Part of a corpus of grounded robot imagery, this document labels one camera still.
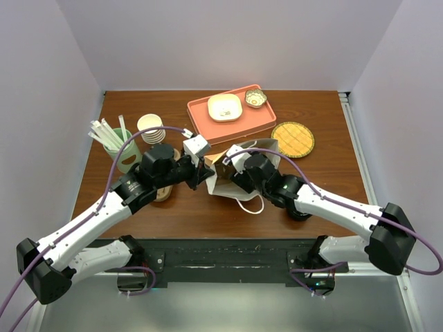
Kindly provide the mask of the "stack of paper cups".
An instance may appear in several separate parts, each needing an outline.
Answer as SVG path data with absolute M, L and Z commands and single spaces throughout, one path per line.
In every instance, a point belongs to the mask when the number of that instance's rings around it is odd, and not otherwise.
M 145 114 L 138 119 L 137 128 L 139 131 L 146 130 L 142 133 L 142 139 L 147 144 L 157 144 L 161 143 L 165 138 L 165 130 L 161 127 L 163 126 L 162 119 L 153 113 Z

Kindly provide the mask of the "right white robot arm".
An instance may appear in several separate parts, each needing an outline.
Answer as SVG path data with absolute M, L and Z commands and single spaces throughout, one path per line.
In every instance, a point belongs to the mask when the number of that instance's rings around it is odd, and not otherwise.
M 326 192 L 292 174 L 281 174 L 263 152 L 237 152 L 225 158 L 236 172 L 231 180 L 255 190 L 296 221 L 319 216 L 354 233 L 352 237 L 320 236 L 305 261 L 318 272 L 344 261 L 369 261 L 379 270 L 400 275 L 415 245 L 413 227 L 401 207 L 367 205 Z

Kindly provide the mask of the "round woven yellow coaster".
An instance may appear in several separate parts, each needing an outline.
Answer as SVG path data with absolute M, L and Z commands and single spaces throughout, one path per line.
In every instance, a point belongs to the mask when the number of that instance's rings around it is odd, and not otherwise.
M 313 133 L 298 122 L 282 122 L 271 132 L 278 141 L 279 152 L 290 158 L 302 158 L 310 154 L 315 146 Z

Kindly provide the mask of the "brown paper bag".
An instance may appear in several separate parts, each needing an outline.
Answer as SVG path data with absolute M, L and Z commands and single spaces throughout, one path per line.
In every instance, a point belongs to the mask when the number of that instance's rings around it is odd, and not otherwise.
M 244 149 L 269 149 L 271 151 L 279 152 L 278 141 L 272 138 L 260 138 L 256 140 L 248 140 L 246 142 L 241 142 L 236 145 Z M 212 170 L 215 171 L 215 175 L 211 176 L 206 180 L 206 186 L 208 189 L 209 195 L 213 196 L 221 196 L 230 199 L 235 199 L 240 206 L 240 208 L 249 213 L 249 214 L 261 214 L 264 210 L 264 199 L 260 193 L 252 193 L 247 194 L 244 190 L 236 186 L 231 180 L 230 176 L 234 174 L 235 168 L 230 163 L 229 165 L 224 165 L 222 163 L 225 158 L 226 152 L 229 150 L 226 149 L 222 152 L 212 155 L 206 155 L 204 157 L 205 164 L 209 166 Z M 261 201 L 261 208 L 256 211 L 247 210 L 242 202 L 253 200 L 255 197 L 258 197 Z

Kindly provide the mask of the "cream square plate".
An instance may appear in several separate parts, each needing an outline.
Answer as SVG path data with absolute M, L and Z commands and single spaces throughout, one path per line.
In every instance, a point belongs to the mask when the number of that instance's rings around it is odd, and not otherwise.
M 208 115 L 215 122 L 236 121 L 243 113 L 240 98 L 234 94 L 217 94 L 209 97 Z

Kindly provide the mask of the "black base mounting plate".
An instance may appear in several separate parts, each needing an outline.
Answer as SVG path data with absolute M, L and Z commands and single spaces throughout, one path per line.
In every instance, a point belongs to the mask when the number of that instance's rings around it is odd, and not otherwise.
M 165 288 L 174 282 L 261 283 L 297 286 L 296 277 L 314 290 L 331 290 L 333 277 L 314 276 L 330 264 L 315 250 L 315 239 L 140 239 L 143 263 L 152 273 L 118 274 L 120 291 L 140 291 L 154 284 Z

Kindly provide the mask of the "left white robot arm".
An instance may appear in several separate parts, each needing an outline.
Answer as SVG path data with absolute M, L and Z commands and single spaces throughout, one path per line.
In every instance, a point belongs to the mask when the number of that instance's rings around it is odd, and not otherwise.
M 16 247 L 17 267 L 37 301 L 53 303 L 72 285 L 96 273 L 119 268 L 138 270 L 143 265 L 144 250 L 133 237 L 122 236 L 99 248 L 90 248 L 89 244 L 155 201 L 159 189 L 186 183 L 195 190 L 214 174 L 204 163 L 209 149 L 210 144 L 202 138 L 184 140 L 183 152 L 176 159 L 171 145 L 156 144 L 74 220 L 38 241 L 22 240 Z

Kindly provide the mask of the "stack of black lids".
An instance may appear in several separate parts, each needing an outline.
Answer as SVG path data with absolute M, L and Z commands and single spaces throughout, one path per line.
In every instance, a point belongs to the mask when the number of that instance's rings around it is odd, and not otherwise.
M 311 217 L 311 214 L 290 209 L 287 209 L 287 214 L 294 221 L 306 221 Z

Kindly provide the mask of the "pink serving tray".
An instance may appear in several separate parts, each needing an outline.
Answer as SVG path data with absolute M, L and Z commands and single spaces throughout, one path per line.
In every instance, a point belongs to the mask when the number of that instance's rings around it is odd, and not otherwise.
M 262 88 L 259 84 L 252 84 L 189 101 L 187 112 L 195 131 L 201 134 L 210 144 L 216 145 L 274 128 L 276 115 L 268 100 L 260 108 L 253 108 L 246 103 L 246 92 L 255 89 L 261 90 Z M 217 122 L 210 117 L 208 101 L 211 97 L 221 95 L 235 95 L 239 98 L 242 114 L 238 119 Z

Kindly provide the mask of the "green straw holder cup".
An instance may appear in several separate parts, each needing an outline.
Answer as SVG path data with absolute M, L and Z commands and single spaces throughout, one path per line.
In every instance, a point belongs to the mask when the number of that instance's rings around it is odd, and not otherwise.
M 123 140 L 123 132 L 121 128 L 115 128 L 113 129 L 116 135 Z M 129 138 L 132 134 L 129 130 L 126 129 L 127 138 Z M 106 145 L 103 145 L 104 150 L 108 153 L 110 158 L 112 160 L 115 159 L 117 156 L 118 150 L 109 150 Z M 135 140 L 132 140 L 123 150 L 123 153 L 120 155 L 120 158 L 117 162 L 117 168 L 120 172 L 126 174 L 132 166 L 134 166 L 136 163 L 140 163 L 142 160 L 141 152 L 135 142 Z

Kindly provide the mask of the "small floral bowl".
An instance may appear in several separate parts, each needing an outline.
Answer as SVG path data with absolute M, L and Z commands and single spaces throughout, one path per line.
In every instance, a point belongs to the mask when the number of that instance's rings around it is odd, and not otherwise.
M 267 96 L 262 89 L 250 89 L 245 92 L 244 101 L 249 107 L 259 109 L 267 102 Z

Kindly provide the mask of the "wrapped white straw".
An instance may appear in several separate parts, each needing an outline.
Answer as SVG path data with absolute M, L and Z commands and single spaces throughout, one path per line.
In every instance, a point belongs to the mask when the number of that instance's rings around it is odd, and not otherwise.
M 107 139 L 105 136 L 101 136 L 98 135 L 92 131 L 90 131 L 88 133 L 88 135 L 93 138 L 94 140 L 96 140 L 97 142 L 99 142 L 100 144 L 103 145 L 104 148 L 108 149 L 109 151 L 115 151 L 116 150 L 116 146 L 112 143 L 112 141 L 110 141 L 109 139 Z
M 113 142 L 113 140 L 107 135 L 107 133 L 102 129 L 101 124 L 98 120 L 93 120 L 91 121 L 91 130 L 92 132 L 101 135 L 101 136 L 105 136 L 107 139 L 109 139 L 110 141 Z
M 114 145 L 117 149 L 120 149 L 124 141 L 120 136 L 110 127 L 107 121 L 103 118 L 100 122 L 102 129 L 107 133 L 107 135 L 113 140 Z

